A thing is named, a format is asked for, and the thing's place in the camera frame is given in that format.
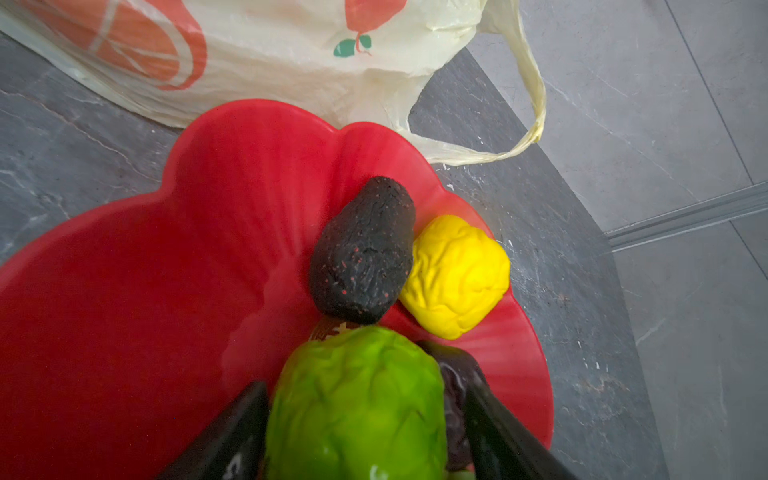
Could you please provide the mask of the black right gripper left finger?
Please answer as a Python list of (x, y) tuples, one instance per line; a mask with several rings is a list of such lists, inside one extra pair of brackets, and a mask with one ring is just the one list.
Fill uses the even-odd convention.
[(158, 477), (256, 479), (268, 416), (267, 385), (254, 381)]

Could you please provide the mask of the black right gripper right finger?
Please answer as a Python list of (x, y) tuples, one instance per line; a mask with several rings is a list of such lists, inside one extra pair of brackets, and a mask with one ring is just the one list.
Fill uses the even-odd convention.
[(463, 412), (477, 479), (577, 479), (486, 385), (468, 388)]

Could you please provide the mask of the green fake custard apple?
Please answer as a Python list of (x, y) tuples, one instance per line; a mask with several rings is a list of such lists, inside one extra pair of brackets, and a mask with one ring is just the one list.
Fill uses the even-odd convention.
[(403, 335), (361, 327), (288, 358), (266, 430), (266, 479), (444, 479), (444, 381)]

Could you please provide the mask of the red flower-shaped plate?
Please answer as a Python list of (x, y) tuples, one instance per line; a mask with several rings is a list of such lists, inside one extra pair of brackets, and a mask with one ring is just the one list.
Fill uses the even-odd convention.
[(183, 132), (156, 192), (89, 211), (16, 254), (1, 270), (2, 477), (160, 479), (252, 382), (266, 383), (270, 415), (302, 344), (370, 326), (468, 352), (487, 380), (468, 388), (486, 385), (550, 451), (552, 386), (511, 286), (456, 340), (428, 333), (399, 298), (372, 325), (315, 305), (315, 245), (377, 176), (413, 200), (414, 241), (442, 215), (494, 239), (393, 131), (246, 100)]

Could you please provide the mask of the yellow fake lemon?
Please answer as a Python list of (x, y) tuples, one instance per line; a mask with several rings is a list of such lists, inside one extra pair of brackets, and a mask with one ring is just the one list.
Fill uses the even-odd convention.
[(474, 329), (510, 288), (504, 248), (458, 216), (433, 219), (412, 253), (413, 268), (399, 300), (436, 337), (456, 340)]

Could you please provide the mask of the dark fake avocado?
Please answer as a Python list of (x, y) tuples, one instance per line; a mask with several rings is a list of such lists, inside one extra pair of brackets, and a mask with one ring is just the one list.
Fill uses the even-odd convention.
[(324, 228), (309, 290), (326, 316), (372, 325), (396, 303), (413, 267), (415, 206), (404, 186), (370, 179)]

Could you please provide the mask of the cream printed plastic bag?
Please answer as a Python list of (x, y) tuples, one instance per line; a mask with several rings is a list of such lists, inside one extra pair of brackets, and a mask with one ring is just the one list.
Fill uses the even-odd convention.
[(171, 127), (242, 99), (280, 101), (335, 127), (386, 126), (432, 163), (491, 153), (413, 133), (433, 74), (478, 32), (503, 36), (531, 100), (537, 143), (546, 88), (515, 1), (5, 1), (1, 30), (119, 106)]

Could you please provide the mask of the dark red fake date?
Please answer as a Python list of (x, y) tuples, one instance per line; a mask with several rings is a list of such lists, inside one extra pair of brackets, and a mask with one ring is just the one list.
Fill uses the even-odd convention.
[(449, 472), (460, 471), (471, 464), (471, 448), (466, 434), (463, 408), (468, 386), (480, 380), (487, 382), (477, 361), (468, 352), (431, 340), (417, 345), (438, 363), (444, 383), (444, 413)]

